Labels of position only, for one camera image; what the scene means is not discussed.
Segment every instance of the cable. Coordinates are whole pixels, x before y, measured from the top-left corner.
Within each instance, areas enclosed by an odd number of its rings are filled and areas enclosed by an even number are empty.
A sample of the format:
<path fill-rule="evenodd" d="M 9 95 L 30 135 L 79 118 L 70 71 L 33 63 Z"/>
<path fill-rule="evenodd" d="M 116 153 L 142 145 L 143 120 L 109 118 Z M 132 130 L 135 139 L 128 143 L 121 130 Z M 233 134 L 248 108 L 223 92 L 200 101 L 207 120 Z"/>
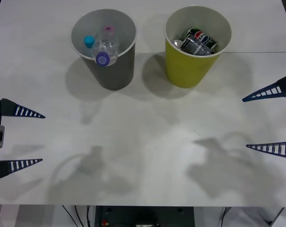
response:
<path fill-rule="evenodd" d="M 78 227 L 77 223 L 75 222 L 75 220 L 72 218 L 71 214 L 68 212 L 68 210 L 65 208 L 65 206 L 63 206 L 64 210 L 68 213 L 69 217 L 71 217 L 71 219 L 73 220 L 73 222 L 75 223 L 76 227 Z"/>
<path fill-rule="evenodd" d="M 74 207 L 75 207 L 75 210 L 76 210 L 76 214 L 77 214 L 78 220 L 79 220 L 81 226 L 84 227 L 84 225 L 83 225 L 83 223 L 82 223 L 82 221 L 81 221 L 81 219 L 80 219 L 80 217 L 79 217 L 79 214 L 78 214 L 78 211 L 77 211 L 77 206 L 74 205 Z"/>
<path fill-rule="evenodd" d="M 102 227 L 102 213 L 103 213 L 103 207 L 99 206 L 99 226 Z"/>
<path fill-rule="evenodd" d="M 225 212 L 226 212 L 226 209 L 227 209 L 227 207 L 225 207 L 225 210 L 224 210 L 224 212 L 223 212 L 223 216 L 222 216 L 222 222 L 221 222 L 221 227 L 223 226 L 223 220 L 224 220 L 224 217 L 225 217 Z"/>
<path fill-rule="evenodd" d="M 87 206 L 86 219 L 87 219 L 87 225 L 88 225 L 88 227 L 90 227 L 90 220 L 89 220 L 89 218 L 88 218 L 89 209 L 90 209 L 90 206 Z"/>

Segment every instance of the plastic bottle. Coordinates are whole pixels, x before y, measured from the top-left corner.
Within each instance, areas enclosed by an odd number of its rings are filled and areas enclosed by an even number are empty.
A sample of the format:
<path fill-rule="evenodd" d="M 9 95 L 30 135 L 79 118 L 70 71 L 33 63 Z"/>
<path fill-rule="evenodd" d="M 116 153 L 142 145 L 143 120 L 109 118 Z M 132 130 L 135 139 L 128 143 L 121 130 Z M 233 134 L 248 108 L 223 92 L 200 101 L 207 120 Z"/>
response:
<path fill-rule="evenodd" d="M 105 27 L 92 46 L 92 56 L 100 66 L 110 66 L 118 59 L 119 41 L 112 26 Z"/>
<path fill-rule="evenodd" d="M 85 55 L 86 55 L 87 57 L 92 57 L 91 48 L 92 48 L 92 46 L 93 46 L 94 43 L 95 43 L 95 39 L 94 39 L 94 37 L 92 37 L 91 35 L 87 35 L 87 36 L 84 38 Z"/>

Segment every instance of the white table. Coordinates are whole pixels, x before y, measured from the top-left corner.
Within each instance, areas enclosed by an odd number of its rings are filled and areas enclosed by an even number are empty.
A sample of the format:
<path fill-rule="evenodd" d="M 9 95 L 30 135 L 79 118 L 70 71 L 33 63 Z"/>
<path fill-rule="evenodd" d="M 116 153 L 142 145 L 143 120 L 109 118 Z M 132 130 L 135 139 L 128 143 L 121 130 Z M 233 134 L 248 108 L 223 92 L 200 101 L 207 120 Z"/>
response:
<path fill-rule="evenodd" d="M 245 148 L 286 141 L 286 98 L 241 101 L 286 76 L 286 53 L 224 53 L 195 89 L 165 79 L 163 54 L 137 54 L 111 92 L 68 43 L 93 3 L 68 3 L 1 3 L 0 99 L 46 119 L 3 118 L 0 160 L 44 161 L 0 179 L 0 204 L 286 206 L 286 159 Z"/>
<path fill-rule="evenodd" d="M 0 46 L 23 54 L 63 58 L 72 26 L 83 14 L 116 8 L 130 15 L 138 29 L 136 52 L 164 52 L 164 23 L 173 11 L 188 5 L 218 10 L 229 20 L 233 39 L 227 52 L 286 52 L 286 13 L 281 0 L 3 0 L 0 5 Z"/>

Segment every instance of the trash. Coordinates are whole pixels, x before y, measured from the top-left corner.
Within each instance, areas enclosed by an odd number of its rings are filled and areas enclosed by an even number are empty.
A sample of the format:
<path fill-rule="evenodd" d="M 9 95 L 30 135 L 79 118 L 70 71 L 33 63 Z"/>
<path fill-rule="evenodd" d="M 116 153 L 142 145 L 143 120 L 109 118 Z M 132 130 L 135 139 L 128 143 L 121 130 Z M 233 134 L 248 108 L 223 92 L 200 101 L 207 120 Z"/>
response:
<path fill-rule="evenodd" d="M 110 66 L 118 59 L 118 47 L 115 29 L 107 26 L 100 32 L 92 46 L 92 57 L 98 65 Z"/>
<path fill-rule="evenodd" d="M 188 36 L 189 34 L 192 34 L 196 39 L 200 40 L 203 44 L 205 44 L 212 51 L 215 51 L 215 48 L 218 46 L 218 43 L 215 40 L 213 40 L 208 35 L 203 33 L 197 27 L 193 27 L 189 29 L 186 36 Z"/>
<path fill-rule="evenodd" d="M 197 56 L 208 56 L 214 54 L 209 47 L 196 39 L 192 34 L 189 34 L 186 37 L 180 49 L 186 53 Z"/>
<path fill-rule="evenodd" d="M 84 44 L 85 44 L 85 55 L 87 57 L 92 57 L 92 54 L 91 54 L 91 48 L 93 46 L 93 44 L 95 43 L 95 39 L 94 37 L 92 37 L 91 35 L 87 35 L 85 36 L 84 38 Z"/>
<path fill-rule="evenodd" d="M 176 39 L 174 41 L 172 41 L 172 44 L 177 47 L 178 49 L 181 48 L 182 44 L 183 44 L 183 41 L 179 40 L 179 39 Z"/>

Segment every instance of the bottle cap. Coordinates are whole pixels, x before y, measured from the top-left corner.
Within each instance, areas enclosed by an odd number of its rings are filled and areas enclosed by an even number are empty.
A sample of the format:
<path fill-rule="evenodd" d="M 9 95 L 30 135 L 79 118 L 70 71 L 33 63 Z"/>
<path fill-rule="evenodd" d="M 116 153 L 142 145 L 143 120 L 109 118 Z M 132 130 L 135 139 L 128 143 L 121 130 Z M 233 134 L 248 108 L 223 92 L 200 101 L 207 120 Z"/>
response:
<path fill-rule="evenodd" d="M 91 48 L 93 46 L 93 44 L 95 43 L 95 39 L 94 37 L 92 37 L 91 35 L 87 35 L 85 38 L 84 38 L 84 43 L 85 43 L 85 46 L 87 48 Z"/>
<path fill-rule="evenodd" d="M 96 56 L 96 63 L 100 66 L 107 66 L 110 62 L 110 56 L 108 53 L 101 51 Z"/>
<path fill-rule="evenodd" d="M 104 27 L 104 31 L 115 33 L 115 28 L 113 26 L 106 26 L 106 27 Z"/>

